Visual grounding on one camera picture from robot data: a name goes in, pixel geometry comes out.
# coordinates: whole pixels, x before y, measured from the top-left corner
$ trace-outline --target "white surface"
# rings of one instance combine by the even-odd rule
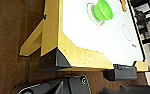
[[[97,1],[63,0],[63,33],[77,47],[104,53],[113,64],[132,65],[134,61],[142,61],[130,11],[123,12],[118,0],[107,0],[113,19],[98,26],[87,13],[87,4]]]

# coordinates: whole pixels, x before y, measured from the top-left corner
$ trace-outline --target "wooden table frame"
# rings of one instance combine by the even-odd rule
[[[113,69],[112,62],[100,52],[76,47],[62,32],[62,0],[46,0],[45,19],[22,45],[20,55],[29,56],[41,48],[42,70],[101,71]],[[146,62],[136,62],[137,71],[149,71]]]

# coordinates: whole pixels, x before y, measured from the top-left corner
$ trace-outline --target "wooden floor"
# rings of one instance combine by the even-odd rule
[[[19,56],[24,41],[43,18],[45,0],[0,0],[0,94],[17,86],[64,75],[86,75],[92,94],[103,88],[119,90],[119,84],[146,85],[143,73],[131,82],[109,82],[101,72],[39,72],[40,49],[29,57]]]

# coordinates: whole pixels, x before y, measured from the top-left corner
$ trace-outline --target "wooden edge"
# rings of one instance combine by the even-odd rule
[[[58,46],[59,1],[46,0],[45,2],[44,15],[47,17],[44,20],[42,32],[41,56]]]
[[[149,65],[147,62],[137,61],[135,66],[137,67],[137,72],[149,72]]]
[[[20,49],[20,55],[29,56],[42,44],[42,29],[43,29],[43,20],[38,24],[32,34],[24,42]]]
[[[104,68],[92,68],[92,67],[72,67],[67,69],[61,69],[59,71],[102,71]]]

